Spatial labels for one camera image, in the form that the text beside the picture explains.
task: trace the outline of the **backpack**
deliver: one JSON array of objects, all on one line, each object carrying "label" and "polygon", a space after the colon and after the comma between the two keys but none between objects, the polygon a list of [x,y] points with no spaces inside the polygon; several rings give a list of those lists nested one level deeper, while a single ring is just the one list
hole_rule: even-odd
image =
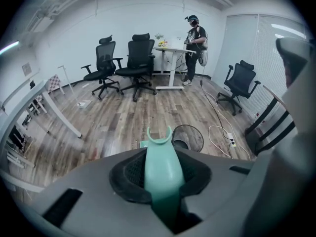
[{"label": "backpack", "polygon": [[207,46],[208,34],[207,34],[206,31],[205,31],[205,37],[206,37],[206,41],[204,41],[204,42],[202,43],[202,47],[203,47],[204,49],[207,49],[207,48],[208,48],[208,46]]}]

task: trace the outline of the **man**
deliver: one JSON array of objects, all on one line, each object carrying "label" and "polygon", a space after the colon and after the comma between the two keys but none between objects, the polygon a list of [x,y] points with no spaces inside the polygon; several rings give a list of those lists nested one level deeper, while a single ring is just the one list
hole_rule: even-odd
[{"label": "man", "polygon": [[199,26],[198,17],[192,15],[188,17],[188,22],[193,28],[189,30],[187,39],[184,41],[184,44],[187,45],[187,50],[192,50],[197,53],[186,53],[186,65],[188,67],[188,74],[184,78],[184,86],[192,85],[192,80],[196,73],[197,60],[201,53],[202,43],[206,41],[206,32],[203,27]]}]

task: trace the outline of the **black office chair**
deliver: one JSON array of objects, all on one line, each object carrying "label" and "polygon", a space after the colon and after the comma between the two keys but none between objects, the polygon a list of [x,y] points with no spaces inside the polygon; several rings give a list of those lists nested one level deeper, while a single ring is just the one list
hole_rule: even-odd
[{"label": "black office chair", "polygon": [[95,90],[92,91],[92,95],[94,95],[94,92],[101,89],[100,93],[98,95],[98,99],[101,99],[101,94],[106,88],[113,88],[116,89],[117,92],[119,92],[119,88],[112,86],[112,84],[117,83],[119,86],[118,81],[113,81],[109,79],[109,76],[112,76],[114,74],[114,71],[116,69],[116,66],[114,65],[113,61],[114,60],[121,60],[122,58],[113,58],[113,52],[115,48],[115,41],[112,41],[112,35],[103,38],[99,40],[99,46],[95,48],[96,54],[97,54],[97,70],[95,72],[91,72],[89,66],[86,65],[81,67],[86,68],[89,72],[88,75],[86,75],[83,79],[86,81],[94,81],[94,80],[99,80],[99,83],[102,84],[100,87],[96,88]]},{"label": "black office chair", "polygon": [[122,77],[133,78],[133,84],[121,89],[123,90],[134,89],[133,101],[137,102],[136,92],[139,88],[144,88],[153,91],[153,95],[156,95],[156,91],[146,86],[151,86],[152,83],[143,78],[143,76],[152,76],[154,70],[154,58],[152,50],[155,44],[153,39],[150,39],[149,34],[133,35],[133,41],[128,43],[128,61],[127,68],[121,68],[120,61],[118,60],[119,69],[115,71],[116,75]]},{"label": "black office chair", "polygon": [[234,100],[235,97],[237,97],[238,101],[239,98],[238,96],[246,97],[249,98],[255,88],[257,87],[258,84],[261,84],[259,81],[255,81],[255,85],[251,92],[249,93],[249,86],[256,76],[256,72],[253,71],[254,66],[246,63],[245,61],[241,60],[240,64],[236,63],[235,64],[235,71],[233,76],[229,79],[229,74],[231,73],[231,70],[233,70],[232,65],[229,65],[229,71],[226,76],[224,84],[227,85],[230,88],[230,91],[232,92],[231,96],[225,95],[223,93],[218,93],[217,97],[223,96],[224,98],[220,98],[216,101],[216,103],[221,102],[221,101],[228,101],[233,107],[233,116],[236,115],[236,109],[235,105],[239,107],[239,112],[242,112],[242,108],[240,105]]}]

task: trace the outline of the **sneaker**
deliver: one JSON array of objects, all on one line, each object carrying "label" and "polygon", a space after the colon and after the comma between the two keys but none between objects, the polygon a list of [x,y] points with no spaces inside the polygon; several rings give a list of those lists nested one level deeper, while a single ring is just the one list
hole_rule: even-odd
[{"label": "sneaker", "polygon": [[190,86],[190,85],[192,85],[192,82],[188,79],[187,81],[185,81],[185,82],[183,83],[183,85],[184,85],[184,86]]}]

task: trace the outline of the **black shirt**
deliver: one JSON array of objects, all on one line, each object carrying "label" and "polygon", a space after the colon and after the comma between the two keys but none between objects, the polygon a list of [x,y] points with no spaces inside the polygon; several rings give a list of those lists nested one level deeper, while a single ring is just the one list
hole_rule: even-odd
[{"label": "black shirt", "polygon": [[[187,40],[197,40],[197,39],[199,39],[201,37],[206,37],[205,29],[202,26],[199,27],[199,32],[197,31],[197,27],[196,28],[192,28],[191,30],[189,30],[188,36],[187,36]],[[200,52],[201,46],[202,46],[202,43],[188,44],[187,45],[187,50]]]}]

